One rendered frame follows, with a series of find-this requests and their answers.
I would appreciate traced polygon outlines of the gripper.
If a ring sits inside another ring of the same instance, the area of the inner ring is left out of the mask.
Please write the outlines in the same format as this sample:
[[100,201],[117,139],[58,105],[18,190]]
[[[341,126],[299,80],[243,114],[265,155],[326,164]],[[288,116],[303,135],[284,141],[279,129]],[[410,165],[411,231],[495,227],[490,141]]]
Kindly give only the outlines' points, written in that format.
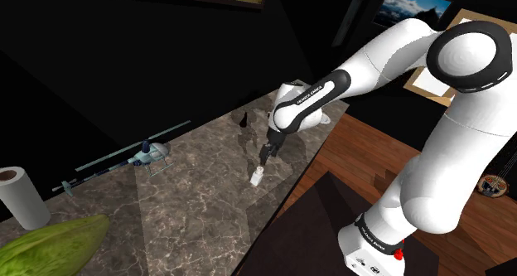
[[259,152],[260,165],[265,165],[269,157],[277,155],[286,139],[286,134],[269,128],[266,137],[268,141],[261,147]]

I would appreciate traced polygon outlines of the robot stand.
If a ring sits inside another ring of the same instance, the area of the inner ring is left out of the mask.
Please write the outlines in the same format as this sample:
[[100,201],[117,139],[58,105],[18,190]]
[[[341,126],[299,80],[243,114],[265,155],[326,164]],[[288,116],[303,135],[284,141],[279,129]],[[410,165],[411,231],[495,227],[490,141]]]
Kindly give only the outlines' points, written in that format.
[[257,238],[238,276],[357,276],[337,235],[370,207],[327,172]]

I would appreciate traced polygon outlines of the grey toy helicopter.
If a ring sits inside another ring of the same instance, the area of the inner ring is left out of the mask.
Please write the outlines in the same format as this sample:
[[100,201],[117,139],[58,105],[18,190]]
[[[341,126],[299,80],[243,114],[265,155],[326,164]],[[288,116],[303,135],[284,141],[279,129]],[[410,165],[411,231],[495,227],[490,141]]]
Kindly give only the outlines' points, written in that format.
[[[59,186],[53,187],[51,190],[58,191],[60,189],[63,189],[69,196],[73,196],[73,193],[72,193],[73,187],[78,186],[84,182],[87,182],[88,180],[90,180],[92,178],[99,177],[100,175],[105,174],[107,172],[111,172],[117,168],[126,166],[128,164],[133,164],[134,166],[144,166],[144,168],[147,170],[147,173],[149,174],[149,176],[153,177],[153,176],[157,175],[159,172],[162,172],[163,170],[171,167],[172,165],[168,164],[167,160],[166,160],[166,157],[170,153],[170,150],[163,143],[152,143],[152,140],[154,138],[162,136],[163,134],[170,133],[172,130],[175,130],[184,125],[187,125],[190,122],[191,122],[190,120],[187,120],[185,122],[179,123],[171,128],[161,131],[160,133],[154,134],[151,137],[148,137],[148,138],[142,140],[141,142],[134,143],[134,144],[129,145],[125,148],[122,148],[114,153],[110,153],[110,154],[105,155],[101,158],[98,158],[92,162],[86,163],[83,166],[77,167],[75,169],[77,172],[82,171],[86,168],[92,167],[93,165],[103,162],[109,158],[112,158],[121,153],[124,153],[124,152],[130,150],[131,148],[135,148],[137,146],[141,147],[141,149],[138,152],[136,152],[133,156],[131,156],[130,158],[124,159],[122,162],[120,162],[116,165],[113,165],[112,167],[105,168],[104,170],[102,170],[100,172],[95,172],[93,175],[91,175],[89,177],[81,178],[80,180],[77,180],[76,178],[74,178],[73,180],[71,180],[69,182],[61,181]],[[157,172],[152,173],[150,165],[154,162],[159,162],[159,161],[163,161],[165,167],[163,167],[162,169],[160,169]]]

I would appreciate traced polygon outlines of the wooden framed white picture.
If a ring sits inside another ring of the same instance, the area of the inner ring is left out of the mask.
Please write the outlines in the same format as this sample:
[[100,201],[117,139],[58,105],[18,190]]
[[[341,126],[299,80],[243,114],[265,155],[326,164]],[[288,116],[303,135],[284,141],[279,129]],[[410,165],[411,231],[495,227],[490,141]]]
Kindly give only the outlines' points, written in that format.
[[[508,22],[496,17],[487,16],[478,12],[461,9],[459,13],[452,19],[447,29],[463,23],[473,20],[488,21],[497,23],[502,26],[509,34],[517,34],[517,23]],[[456,95],[456,91],[449,85],[443,84],[441,81],[435,79],[428,71],[427,68],[418,67],[411,77],[404,85],[406,90],[410,90],[415,94],[419,94],[422,97],[435,101],[446,107],[450,105]]]

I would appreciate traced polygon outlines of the green lettuce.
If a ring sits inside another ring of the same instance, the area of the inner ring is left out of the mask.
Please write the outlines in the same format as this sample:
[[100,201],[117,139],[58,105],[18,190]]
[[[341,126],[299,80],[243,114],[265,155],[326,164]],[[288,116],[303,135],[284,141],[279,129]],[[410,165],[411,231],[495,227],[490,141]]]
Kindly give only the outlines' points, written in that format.
[[76,276],[109,229],[104,214],[33,230],[0,248],[0,276]]

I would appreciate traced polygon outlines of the white paper towel roll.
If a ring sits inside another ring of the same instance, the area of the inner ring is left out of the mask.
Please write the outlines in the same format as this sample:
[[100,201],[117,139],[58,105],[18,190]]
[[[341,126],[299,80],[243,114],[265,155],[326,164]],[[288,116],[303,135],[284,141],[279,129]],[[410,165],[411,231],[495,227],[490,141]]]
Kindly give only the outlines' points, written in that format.
[[0,168],[0,201],[25,230],[37,230],[51,218],[45,202],[21,167]]

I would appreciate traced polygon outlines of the sky and mountain wall picture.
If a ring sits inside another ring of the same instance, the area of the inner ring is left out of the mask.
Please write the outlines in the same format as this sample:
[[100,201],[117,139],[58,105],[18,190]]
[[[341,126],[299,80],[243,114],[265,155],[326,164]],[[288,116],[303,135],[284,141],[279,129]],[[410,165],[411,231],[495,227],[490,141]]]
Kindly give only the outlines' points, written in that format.
[[450,0],[383,0],[372,22],[391,27],[408,18],[416,18],[435,27],[451,4]]

